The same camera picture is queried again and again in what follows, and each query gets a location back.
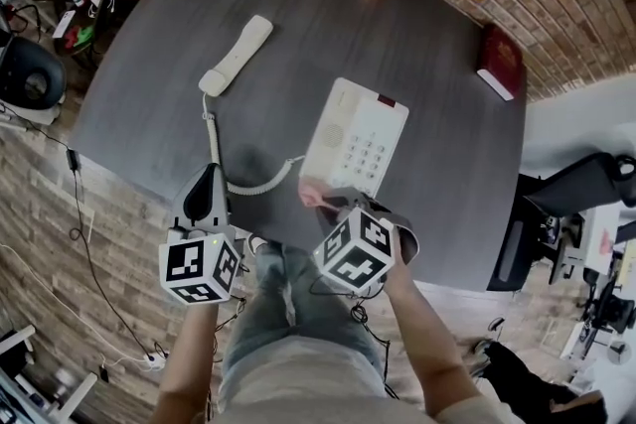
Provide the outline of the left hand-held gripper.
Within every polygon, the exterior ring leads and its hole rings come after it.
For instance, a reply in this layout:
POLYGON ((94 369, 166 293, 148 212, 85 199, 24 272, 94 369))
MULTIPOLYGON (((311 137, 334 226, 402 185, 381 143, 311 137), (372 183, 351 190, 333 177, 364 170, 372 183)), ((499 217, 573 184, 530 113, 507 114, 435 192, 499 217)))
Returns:
MULTIPOLYGON (((228 219, 228 187, 219 164, 206 165, 182 187, 173 215, 186 219, 228 219)), ((177 219, 158 248, 161 287, 186 306, 220 304, 231 298, 242 255, 230 225, 207 231, 177 219)))

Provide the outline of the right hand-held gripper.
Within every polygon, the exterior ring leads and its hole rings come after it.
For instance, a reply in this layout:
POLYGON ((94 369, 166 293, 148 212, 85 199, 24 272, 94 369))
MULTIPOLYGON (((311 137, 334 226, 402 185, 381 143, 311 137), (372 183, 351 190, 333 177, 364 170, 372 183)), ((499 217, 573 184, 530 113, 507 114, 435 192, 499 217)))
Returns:
POLYGON ((402 217, 357 189, 317 208, 321 226, 334 226, 314 249, 321 276, 348 291, 367 291, 384 282, 400 255, 410 264, 419 241, 402 217))

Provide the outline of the pink cloth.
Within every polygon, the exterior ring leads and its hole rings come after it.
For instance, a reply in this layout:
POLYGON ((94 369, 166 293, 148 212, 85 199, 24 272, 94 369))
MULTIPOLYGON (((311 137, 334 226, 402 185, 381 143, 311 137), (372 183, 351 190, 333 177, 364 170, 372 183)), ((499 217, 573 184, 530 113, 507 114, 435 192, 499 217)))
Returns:
POLYGON ((326 201, 327 193, 332 189, 323 181, 301 176, 298 181, 298 196, 307 208, 325 208, 336 211, 338 208, 326 201))

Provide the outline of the white telephone base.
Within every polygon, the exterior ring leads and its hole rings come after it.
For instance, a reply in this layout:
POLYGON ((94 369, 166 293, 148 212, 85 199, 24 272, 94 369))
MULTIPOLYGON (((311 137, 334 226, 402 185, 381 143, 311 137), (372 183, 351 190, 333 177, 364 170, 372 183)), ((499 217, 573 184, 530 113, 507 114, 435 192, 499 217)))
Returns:
POLYGON ((301 176, 332 190, 377 195, 408 118, 406 106, 348 79, 334 81, 306 151, 301 176))

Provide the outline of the person's left forearm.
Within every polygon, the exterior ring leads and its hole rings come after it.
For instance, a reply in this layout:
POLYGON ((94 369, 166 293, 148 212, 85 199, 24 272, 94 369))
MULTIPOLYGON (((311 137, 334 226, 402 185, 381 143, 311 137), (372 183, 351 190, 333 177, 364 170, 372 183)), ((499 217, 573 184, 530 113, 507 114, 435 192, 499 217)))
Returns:
POLYGON ((204 411, 212 378, 218 312, 216 304, 187 308, 149 424, 191 424, 204 411))

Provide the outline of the person's right forearm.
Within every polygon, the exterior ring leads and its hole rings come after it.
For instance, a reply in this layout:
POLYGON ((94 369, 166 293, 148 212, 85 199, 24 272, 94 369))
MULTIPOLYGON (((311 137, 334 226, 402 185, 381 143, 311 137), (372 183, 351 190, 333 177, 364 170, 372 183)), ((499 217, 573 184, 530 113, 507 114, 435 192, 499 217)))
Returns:
POLYGON ((435 417, 454 404, 480 396, 453 336, 418 290, 399 255, 388 272, 384 291, 421 386, 426 412, 435 417))

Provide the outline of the white telephone handset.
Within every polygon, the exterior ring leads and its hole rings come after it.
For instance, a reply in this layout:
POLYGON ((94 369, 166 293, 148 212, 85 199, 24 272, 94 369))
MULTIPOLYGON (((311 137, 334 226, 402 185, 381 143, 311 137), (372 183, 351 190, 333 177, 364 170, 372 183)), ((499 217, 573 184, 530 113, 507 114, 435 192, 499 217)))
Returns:
POLYGON ((211 97, 220 96, 258 52, 272 30, 273 24, 270 21, 254 15, 243 27, 230 51, 201 77, 199 90, 211 97))

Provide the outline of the person's blue jeans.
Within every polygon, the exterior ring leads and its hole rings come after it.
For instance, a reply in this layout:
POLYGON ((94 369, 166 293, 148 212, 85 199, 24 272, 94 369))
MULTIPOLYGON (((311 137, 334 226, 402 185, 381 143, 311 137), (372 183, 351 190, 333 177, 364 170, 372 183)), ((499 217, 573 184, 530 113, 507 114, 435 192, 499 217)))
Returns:
POLYGON ((235 323, 224 354, 224 375, 250 353, 287 338, 327 342, 363 355, 383 381, 370 334, 320 279, 310 254, 277 242, 255 256, 256 290, 235 323))

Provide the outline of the black office chair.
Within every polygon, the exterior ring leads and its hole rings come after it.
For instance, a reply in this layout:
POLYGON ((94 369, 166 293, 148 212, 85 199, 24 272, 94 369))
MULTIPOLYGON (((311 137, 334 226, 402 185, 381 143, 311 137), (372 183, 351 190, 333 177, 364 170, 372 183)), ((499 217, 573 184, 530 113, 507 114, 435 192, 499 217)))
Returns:
POLYGON ((617 203, 633 209, 636 207, 636 158, 597 152, 545 180, 520 174, 516 196, 556 217, 617 203))
POLYGON ((520 174, 515 196, 495 268, 487 290, 516 292, 521 290, 535 262, 540 226, 544 211, 528 198, 539 180, 520 174))

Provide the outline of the person's beige shirt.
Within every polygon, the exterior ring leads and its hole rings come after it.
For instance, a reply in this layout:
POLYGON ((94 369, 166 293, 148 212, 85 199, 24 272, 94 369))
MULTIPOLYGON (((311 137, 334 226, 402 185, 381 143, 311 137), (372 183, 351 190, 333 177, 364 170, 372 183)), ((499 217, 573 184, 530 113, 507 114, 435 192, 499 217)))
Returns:
POLYGON ((237 362, 224 375, 219 424, 512 424, 512 414, 478 395, 431 417, 386 396, 360 353, 287 338, 237 362))

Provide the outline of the red hardcover book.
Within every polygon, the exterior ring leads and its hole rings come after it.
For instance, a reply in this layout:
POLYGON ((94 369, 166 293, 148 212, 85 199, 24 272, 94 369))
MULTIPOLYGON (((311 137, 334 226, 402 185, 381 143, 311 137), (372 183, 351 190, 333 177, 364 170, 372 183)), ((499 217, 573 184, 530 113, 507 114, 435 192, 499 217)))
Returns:
POLYGON ((496 24, 482 29, 476 73, 505 101, 522 90, 526 74, 522 51, 496 24))

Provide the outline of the white smartphone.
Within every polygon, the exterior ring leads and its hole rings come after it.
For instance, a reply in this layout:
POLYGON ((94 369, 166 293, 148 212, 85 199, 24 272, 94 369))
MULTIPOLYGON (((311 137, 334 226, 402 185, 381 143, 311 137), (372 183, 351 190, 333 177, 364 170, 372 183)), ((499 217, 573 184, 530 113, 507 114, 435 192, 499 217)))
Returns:
POLYGON ((76 14, 75 10, 69 10, 63 14, 60 22, 58 23, 52 35, 53 39, 59 39, 65 34, 75 14, 76 14))

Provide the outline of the white cardboard box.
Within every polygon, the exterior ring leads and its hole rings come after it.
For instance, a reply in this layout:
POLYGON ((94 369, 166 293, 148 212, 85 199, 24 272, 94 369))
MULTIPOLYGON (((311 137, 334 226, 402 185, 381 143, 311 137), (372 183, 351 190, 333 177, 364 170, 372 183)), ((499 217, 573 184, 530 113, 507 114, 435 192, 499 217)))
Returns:
POLYGON ((620 217, 625 207, 620 203, 599 206, 583 215, 580 250, 584 267, 607 275, 609 272, 620 217))

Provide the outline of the white desk frame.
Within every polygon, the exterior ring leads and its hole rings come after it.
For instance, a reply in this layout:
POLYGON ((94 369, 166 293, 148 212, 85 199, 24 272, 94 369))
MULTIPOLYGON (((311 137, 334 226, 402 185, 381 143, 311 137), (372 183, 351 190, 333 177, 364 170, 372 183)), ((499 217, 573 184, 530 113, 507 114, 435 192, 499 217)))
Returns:
POLYGON ((77 424, 73 414, 97 383, 97 375, 90 372, 76 388, 64 392, 62 398, 48 400, 33 384, 27 380, 21 382, 22 379, 22 375, 11 378, 0 367, 0 389, 10 396, 10 402, 18 403, 27 424, 77 424))

